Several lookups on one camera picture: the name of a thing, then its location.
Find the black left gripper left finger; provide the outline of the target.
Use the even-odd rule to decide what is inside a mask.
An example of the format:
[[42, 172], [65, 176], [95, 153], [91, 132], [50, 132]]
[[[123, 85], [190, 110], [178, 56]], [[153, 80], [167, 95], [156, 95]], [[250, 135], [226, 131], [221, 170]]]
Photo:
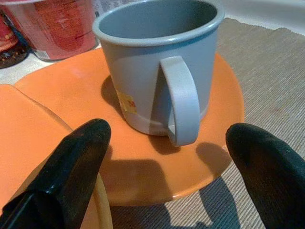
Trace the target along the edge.
[[2, 229], [79, 229], [111, 138], [92, 119], [62, 139], [37, 176], [3, 207]]

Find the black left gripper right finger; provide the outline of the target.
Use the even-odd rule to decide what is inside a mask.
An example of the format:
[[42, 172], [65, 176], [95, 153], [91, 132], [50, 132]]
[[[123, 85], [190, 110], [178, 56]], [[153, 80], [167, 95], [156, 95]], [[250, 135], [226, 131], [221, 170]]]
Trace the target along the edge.
[[286, 142], [247, 123], [226, 132], [226, 145], [267, 229], [305, 227], [305, 161]]

